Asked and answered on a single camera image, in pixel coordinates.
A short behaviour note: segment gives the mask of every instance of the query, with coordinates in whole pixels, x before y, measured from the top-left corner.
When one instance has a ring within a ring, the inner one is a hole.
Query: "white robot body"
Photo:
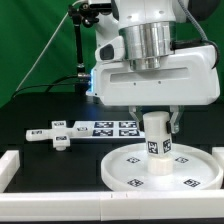
[[[161,68],[135,72],[128,61],[98,63],[87,95],[105,105],[208,105],[220,94],[212,46],[177,50]]]
[[[116,0],[118,29],[148,23],[176,21],[172,0]]]
[[[87,95],[111,106],[207,105],[219,97],[214,47],[170,47],[175,21],[186,21],[177,0],[114,2],[118,20],[100,15],[96,25],[97,64]]]

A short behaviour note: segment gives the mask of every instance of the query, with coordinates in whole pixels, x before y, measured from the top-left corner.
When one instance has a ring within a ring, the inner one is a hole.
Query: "green screen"
[[[11,95],[29,71],[58,24],[67,12],[71,0],[0,0],[0,106]],[[224,1],[216,12],[201,25],[210,40],[224,52]],[[191,24],[178,24],[177,38],[199,37]],[[94,28],[82,28],[84,61],[89,72],[95,64]],[[218,66],[221,95],[224,95],[224,63]],[[67,18],[48,51],[23,87],[50,84],[54,80],[76,73],[76,50],[72,21]],[[46,88],[29,91],[44,91]],[[54,91],[73,91],[73,87],[57,87]]]

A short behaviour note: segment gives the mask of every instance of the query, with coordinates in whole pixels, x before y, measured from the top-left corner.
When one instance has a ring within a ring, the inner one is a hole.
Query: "black cable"
[[[70,85],[76,85],[76,84],[87,84],[86,82],[75,82],[75,83],[61,83],[61,84],[42,84],[42,85],[36,85],[36,86],[28,86],[28,87],[24,87],[22,89],[19,89],[17,91],[15,91],[12,96],[11,96],[11,99],[15,98],[18,93],[24,91],[24,90],[27,90],[27,89],[32,89],[32,88],[40,88],[40,87],[49,87],[49,86],[52,86],[52,87],[55,87],[55,86],[70,86]]]
[[[210,45],[212,45],[215,48],[215,51],[216,51],[216,61],[215,61],[214,66],[212,67],[212,69],[214,69],[219,64],[220,58],[221,58],[221,53],[220,53],[219,47],[217,46],[217,44],[215,42],[210,41],[210,40],[202,40],[202,43],[210,44]]]
[[[52,84],[57,84],[59,82],[62,82],[62,81],[65,81],[65,80],[68,80],[68,79],[75,79],[75,78],[78,78],[76,75],[70,75],[70,76],[64,76],[62,78],[59,78],[57,80],[55,80]],[[45,90],[45,93],[48,93],[54,86],[49,86],[46,90]]]
[[[201,43],[201,39],[173,41],[171,43],[171,50],[175,51],[179,49],[199,47],[201,46]]]

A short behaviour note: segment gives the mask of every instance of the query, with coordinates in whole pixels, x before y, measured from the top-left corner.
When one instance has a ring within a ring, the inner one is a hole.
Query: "white block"
[[[54,128],[66,128],[67,123],[66,123],[66,121],[52,121],[51,126],[53,129]]]
[[[27,141],[43,141],[49,139],[49,130],[28,130],[26,132]]]
[[[138,220],[138,192],[106,192],[101,195],[101,220]]]
[[[3,193],[20,167],[19,151],[7,151],[0,159],[0,192]]]
[[[173,173],[174,159],[168,154],[165,157],[148,156],[148,171],[156,176],[165,176]]]
[[[155,157],[165,156],[172,149],[171,134],[167,133],[167,112],[151,112],[144,114],[144,129],[147,150]]]
[[[224,191],[142,192],[140,219],[223,218]]]
[[[67,135],[59,135],[53,138],[53,147],[58,151],[63,151],[66,147],[70,147],[70,138]]]
[[[0,221],[100,220],[99,193],[0,194]]]

